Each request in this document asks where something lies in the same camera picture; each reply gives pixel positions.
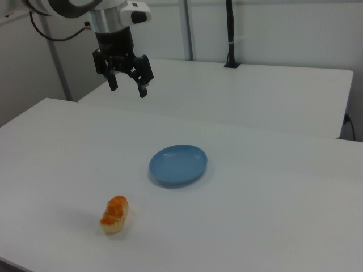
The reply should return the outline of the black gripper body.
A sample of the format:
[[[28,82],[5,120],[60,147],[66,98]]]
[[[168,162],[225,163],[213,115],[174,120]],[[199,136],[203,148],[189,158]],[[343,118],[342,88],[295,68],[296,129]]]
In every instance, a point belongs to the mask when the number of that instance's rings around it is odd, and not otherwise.
[[[128,73],[133,69],[135,55],[130,27],[113,33],[96,33],[96,39],[99,45],[95,51],[97,73]]]

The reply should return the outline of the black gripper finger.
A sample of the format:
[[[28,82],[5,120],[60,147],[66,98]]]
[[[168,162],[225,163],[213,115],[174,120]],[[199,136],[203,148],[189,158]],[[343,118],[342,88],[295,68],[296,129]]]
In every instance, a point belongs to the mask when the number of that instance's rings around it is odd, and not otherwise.
[[[96,72],[104,76],[109,84],[110,90],[115,91],[118,88],[117,80],[115,77],[115,68],[112,59],[104,55],[100,49],[92,53]]]
[[[140,98],[144,98],[150,81],[154,79],[148,56],[132,57],[127,74],[137,83]]]

